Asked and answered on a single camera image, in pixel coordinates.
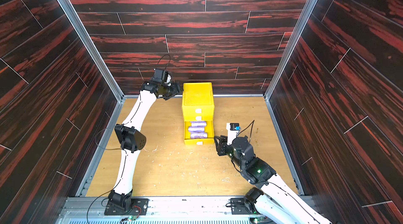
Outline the yellow plastic drawer box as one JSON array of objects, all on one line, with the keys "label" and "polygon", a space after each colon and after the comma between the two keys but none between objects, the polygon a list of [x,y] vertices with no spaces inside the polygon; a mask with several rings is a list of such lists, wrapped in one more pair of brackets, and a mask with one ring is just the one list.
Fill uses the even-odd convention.
[{"label": "yellow plastic drawer box", "polygon": [[[184,119],[185,145],[206,145],[214,143],[214,97],[213,85],[210,82],[183,84],[182,112]],[[188,128],[192,121],[206,121],[206,139],[191,139]]]}]

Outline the purple trash bag roll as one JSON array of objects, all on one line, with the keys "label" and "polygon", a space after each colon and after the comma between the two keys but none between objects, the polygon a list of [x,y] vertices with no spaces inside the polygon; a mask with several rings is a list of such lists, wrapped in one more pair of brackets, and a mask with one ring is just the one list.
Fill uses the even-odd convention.
[{"label": "purple trash bag roll", "polygon": [[206,132],[191,132],[191,139],[206,139],[208,138],[208,134]]},{"label": "purple trash bag roll", "polygon": [[204,126],[190,126],[188,128],[188,131],[191,133],[194,132],[205,132],[205,127]]},{"label": "purple trash bag roll", "polygon": [[192,121],[191,126],[192,127],[206,127],[207,122],[206,121]]}]

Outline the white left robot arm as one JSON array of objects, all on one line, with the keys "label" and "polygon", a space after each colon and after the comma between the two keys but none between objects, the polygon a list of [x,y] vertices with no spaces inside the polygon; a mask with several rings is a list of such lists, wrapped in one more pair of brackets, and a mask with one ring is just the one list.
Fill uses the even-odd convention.
[{"label": "white left robot arm", "polygon": [[122,124],[114,128],[121,147],[121,163],[116,183],[108,195],[108,203],[128,212],[132,209],[133,175],[137,159],[147,138],[141,133],[142,124],[158,98],[168,100],[183,91],[177,82],[146,81],[143,83],[131,112]]}]

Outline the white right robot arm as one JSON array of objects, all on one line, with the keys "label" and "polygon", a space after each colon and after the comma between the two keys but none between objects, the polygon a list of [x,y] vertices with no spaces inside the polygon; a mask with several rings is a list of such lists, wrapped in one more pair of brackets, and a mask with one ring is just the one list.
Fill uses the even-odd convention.
[{"label": "white right robot arm", "polygon": [[244,202],[251,213],[262,214],[276,224],[330,224],[283,181],[265,161],[258,158],[248,138],[228,142],[226,136],[214,137],[219,156],[228,156],[239,174],[254,187]]}]

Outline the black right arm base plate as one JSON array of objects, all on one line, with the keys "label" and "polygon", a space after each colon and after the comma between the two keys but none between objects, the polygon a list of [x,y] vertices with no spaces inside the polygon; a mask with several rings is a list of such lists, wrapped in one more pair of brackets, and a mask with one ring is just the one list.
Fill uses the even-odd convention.
[{"label": "black right arm base plate", "polygon": [[273,210],[273,202],[265,195],[257,199],[243,197],[231,198],[226,207],[231,209],[233,215],[267,215]]}]

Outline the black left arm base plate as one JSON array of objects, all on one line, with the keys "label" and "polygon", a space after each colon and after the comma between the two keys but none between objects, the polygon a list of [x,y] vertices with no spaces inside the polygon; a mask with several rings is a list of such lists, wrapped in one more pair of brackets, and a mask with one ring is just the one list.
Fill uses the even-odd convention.
[{"label": "black left arm base plate", "polygon": [[105,216],[145,216],[149,206],[148,198],[132,198],[131,203],[126,203],[125,206],[113,203],[112,200],[108,200]]}]

